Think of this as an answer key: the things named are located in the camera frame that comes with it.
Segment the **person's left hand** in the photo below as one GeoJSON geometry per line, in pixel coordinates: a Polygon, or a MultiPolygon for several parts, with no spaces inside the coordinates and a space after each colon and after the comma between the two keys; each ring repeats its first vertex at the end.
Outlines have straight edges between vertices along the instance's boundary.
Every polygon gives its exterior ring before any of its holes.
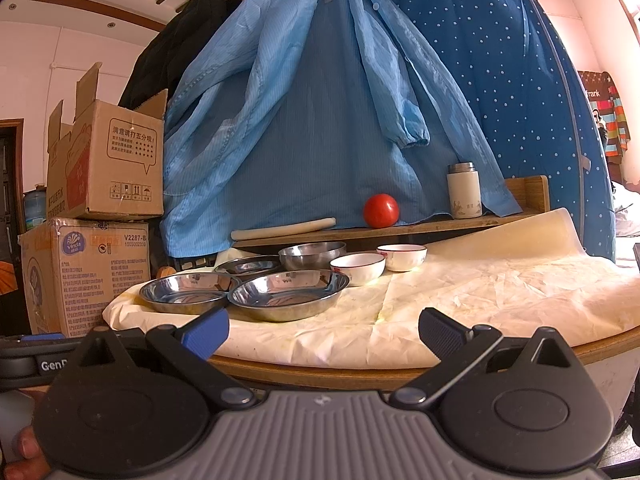
{"type": "Polygon", "coordinates": [[[3,479],[42,480],[50,474],[51,468],[41,451],[32,426],[27,426],[18,433],[13,448],[18,459],[4,467],[3,479]]]}

